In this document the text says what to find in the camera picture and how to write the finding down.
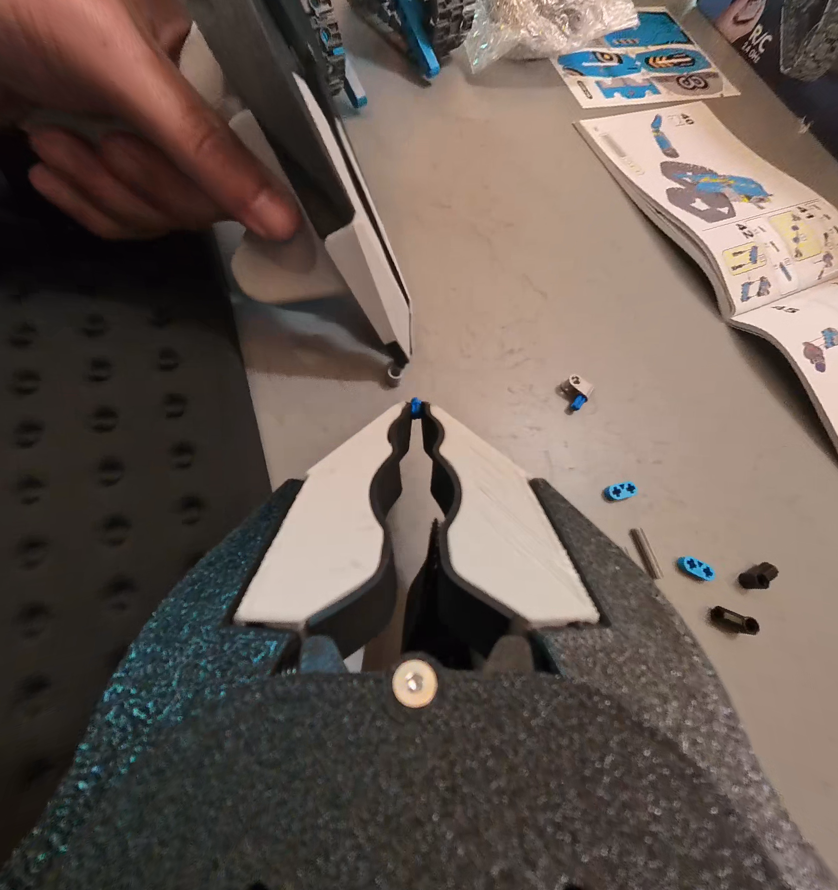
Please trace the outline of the person's left hand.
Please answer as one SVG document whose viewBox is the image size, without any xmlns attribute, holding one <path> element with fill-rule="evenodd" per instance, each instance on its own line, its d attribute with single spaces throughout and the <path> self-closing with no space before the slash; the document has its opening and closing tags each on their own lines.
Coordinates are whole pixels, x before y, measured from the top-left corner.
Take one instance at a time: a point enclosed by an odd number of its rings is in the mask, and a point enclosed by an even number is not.
<svg viewBox="0 0 838 890">
<path fill-rule="evenodd" d="M 235 221 L 285 242 L 302 215 L 181 74 L 180 2 L 0 1 L 0 129 L 27 134 L 28 179 L 103 239 Z"/>
</svg>

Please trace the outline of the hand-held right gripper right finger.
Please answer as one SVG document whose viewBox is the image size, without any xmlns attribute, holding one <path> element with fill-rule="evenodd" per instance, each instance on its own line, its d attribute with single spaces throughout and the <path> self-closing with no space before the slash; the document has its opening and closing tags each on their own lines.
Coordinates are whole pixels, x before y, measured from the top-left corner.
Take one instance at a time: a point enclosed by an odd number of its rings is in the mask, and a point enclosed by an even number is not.
<svg viewBox="0 0 838 890">
<path fill-rule="evenodd" d="M 423 404 L 437 528 L 436 611 L 487 657 L 508 635 L 594 627 L 601 612 L 531 477 L 440 407 Z"/>
</svg>

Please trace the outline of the dark blue toy box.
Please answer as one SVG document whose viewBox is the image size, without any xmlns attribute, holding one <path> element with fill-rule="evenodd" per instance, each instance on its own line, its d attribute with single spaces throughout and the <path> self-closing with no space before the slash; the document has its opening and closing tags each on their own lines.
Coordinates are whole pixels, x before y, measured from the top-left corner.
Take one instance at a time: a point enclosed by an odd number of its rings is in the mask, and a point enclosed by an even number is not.
<svg viewBox="0 0 838 890">
<path fill-rule="evenodd" d="M 695 5 L 838 161 L 838 1 Z"/>
</svg>

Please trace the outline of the blue toy robot model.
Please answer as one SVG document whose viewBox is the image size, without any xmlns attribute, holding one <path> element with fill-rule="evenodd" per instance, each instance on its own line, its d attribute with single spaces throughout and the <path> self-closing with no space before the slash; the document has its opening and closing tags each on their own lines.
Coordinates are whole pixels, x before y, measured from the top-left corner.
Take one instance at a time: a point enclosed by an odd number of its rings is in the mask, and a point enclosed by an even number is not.
<svg viewBox="0 0 838 890">
<path fill-rule="evenodd" d="M 354 1 L 358 16 L 410 61 L 425 82 L 438 77 L 442 65 L 469 36 L 475 18 L 471 1 Z M 302 11 L 318 39 L 322 69 L 331 95 L 345 95 L 361 109 L 366 92 L 344 48 L 331 1 L 302 1 Z"/>
</svg>

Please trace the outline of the open instruction booklet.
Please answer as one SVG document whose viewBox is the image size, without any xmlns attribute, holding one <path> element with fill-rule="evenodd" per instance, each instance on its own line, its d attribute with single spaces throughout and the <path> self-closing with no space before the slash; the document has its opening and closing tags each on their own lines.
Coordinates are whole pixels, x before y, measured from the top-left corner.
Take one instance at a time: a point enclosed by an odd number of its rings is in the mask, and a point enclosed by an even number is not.
<svg viewBox="0 0 838 890">
<path fill-rule="evenodd" d="M 575 127 L 705 273 L 724 321 L 787 359 L 838 455 L 838 209 L 749 149 L 704 102 Z"/>
</svg>

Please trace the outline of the clear plastic bag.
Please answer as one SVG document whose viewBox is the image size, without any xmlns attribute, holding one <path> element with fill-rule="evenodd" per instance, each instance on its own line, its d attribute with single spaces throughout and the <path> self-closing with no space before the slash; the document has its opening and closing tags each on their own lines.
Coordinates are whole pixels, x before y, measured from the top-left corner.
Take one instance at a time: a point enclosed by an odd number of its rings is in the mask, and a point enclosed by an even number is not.
<svg viewBox="0 0 838 890">
<path fill-rule="evenodd" d="M 550 60 L 639 23 L 632 1 L 480 1 L 463 48 L 469 71 Z"/>
</svg>

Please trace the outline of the blue sticker sheet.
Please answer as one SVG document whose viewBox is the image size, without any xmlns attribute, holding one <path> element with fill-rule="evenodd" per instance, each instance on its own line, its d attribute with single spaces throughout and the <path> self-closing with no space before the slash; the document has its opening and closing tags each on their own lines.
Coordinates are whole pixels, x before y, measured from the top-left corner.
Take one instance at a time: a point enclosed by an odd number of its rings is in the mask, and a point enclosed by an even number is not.
<svg viewBox="0 0 838 890">
<path fill-rule="evenodd" d="M 552 60 L 581 108 L 697 102 L 740 95 L 664 7 L 638 13 L 633 28 Z"/>
</svg>

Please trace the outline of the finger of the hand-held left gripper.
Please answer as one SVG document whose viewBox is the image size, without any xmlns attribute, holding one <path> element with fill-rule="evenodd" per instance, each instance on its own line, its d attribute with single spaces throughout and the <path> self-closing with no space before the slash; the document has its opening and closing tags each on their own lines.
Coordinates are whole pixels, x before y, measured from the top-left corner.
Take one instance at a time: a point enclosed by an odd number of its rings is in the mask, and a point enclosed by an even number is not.
<svg viewBox="0 0 838 890">
<path fill-rule="evenodd" d="M 292 77 L 353 212 L 320 239 L 388 352 L 389 369 L 406 369 L 413 357 L 413 311 L 390 239 L 337 112 L 324 114 L 305 79 Z"/>
</svg>

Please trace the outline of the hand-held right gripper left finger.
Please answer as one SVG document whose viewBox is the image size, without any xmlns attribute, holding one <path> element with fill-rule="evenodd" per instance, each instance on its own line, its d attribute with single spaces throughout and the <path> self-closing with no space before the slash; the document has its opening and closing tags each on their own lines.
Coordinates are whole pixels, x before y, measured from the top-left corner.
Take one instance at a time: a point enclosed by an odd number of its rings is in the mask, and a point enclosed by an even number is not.
<svg viewBox="0 0 838 890">
<path fill-rule="evenodd" d="M 387 627 L 398 599 L 387 520 L 402 494 L 409 406 L 388 408 L 296 481 L 247 574 L 233 625 L 300 641 L 326 636 L 345 658 Z"/>
</svg>

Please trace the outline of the grey desk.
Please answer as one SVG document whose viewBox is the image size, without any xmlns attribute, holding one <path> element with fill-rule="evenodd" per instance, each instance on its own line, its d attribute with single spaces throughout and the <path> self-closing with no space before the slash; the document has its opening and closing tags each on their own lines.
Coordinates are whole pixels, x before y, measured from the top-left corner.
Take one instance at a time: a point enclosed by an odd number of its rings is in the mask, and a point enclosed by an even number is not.
<svg viewBox="0 0 838 890">
<path fill-rule="evenodd" d="M 413 300 L 399 388 L 344 300 L 234 298 L 270 483 L 310 467 L 410 397 L 442 407 L 547 479 L 636 561 L 722 677 L 763 770 L 838 878 L 838 457 L 786 361 L 722 320 L 707 279 L 641 214 L 574 127 L 551 63 L 455 56 L 427 85 L 347 2 L 368 93 L 348 118 Z M 570 415 L 570 375 L 594 386 Z M 638 494 L 611 503 L 603 489 Z M 715 580 L 682 573 L 709 563 Z M 770 562 L 768 590 L 738 573 Z M 752 616 L 756 636 L 709 609 Z"/>
</svg>

